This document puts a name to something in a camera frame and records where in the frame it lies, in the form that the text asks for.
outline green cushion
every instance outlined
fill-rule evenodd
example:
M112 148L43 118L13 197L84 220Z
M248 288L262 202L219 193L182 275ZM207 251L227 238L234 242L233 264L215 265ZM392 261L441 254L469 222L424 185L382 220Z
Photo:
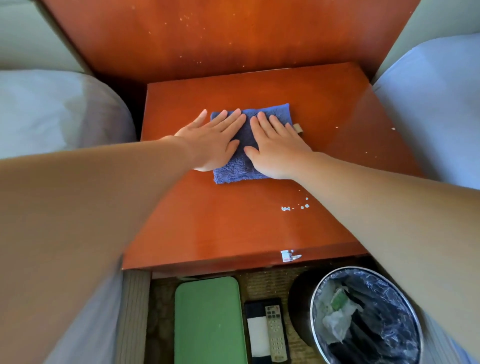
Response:
M247 364L239 286L233 277L179 285L175 364Z

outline blue towel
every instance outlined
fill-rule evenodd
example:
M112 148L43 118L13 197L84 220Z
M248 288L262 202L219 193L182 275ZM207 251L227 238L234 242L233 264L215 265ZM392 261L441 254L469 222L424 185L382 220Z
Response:
M253 167L252 162L243 151L243 148L246 146L253 146L258 149L258 144L253 137L252 128L250 127L250 118L256 116L260 111L263 111L267 118L269 118L270 115L275 115L283 125L286 125L287 123L292 125L292 119L290 118L290 110L288 107L289 104L284 104L265 109L242 110L242 113L247 115L247 121L233 137L233 139L240 140L240 145L226 165L213 171L215 183L220 184L268 178ZM215 118L218 114L219 112L212 112L210 120Z

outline remote control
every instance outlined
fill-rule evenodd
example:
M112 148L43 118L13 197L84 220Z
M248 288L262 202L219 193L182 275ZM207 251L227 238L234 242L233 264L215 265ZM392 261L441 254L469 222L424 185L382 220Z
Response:
M280 306L265 307L268 326L268 338L270 339L270 356L273 363L283 363L288 359L283 332Z

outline person's left hand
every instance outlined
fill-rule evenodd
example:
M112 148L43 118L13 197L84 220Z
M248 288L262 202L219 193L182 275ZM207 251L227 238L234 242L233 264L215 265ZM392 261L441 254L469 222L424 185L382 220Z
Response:
M229 117L223 110L212 121L202 125L206 115L207 110L203 110L198 118L175 134L186 142L193 159L193 169L200 171L214 170L227 164L240 143L230 140L247 120L240 109Z

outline trash can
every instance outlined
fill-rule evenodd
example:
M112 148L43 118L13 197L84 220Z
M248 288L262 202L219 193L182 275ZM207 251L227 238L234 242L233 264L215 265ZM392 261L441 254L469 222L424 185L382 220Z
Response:
M293 282L288 313L328 364L419 364L423 337L404 294L363 267L311 270Z

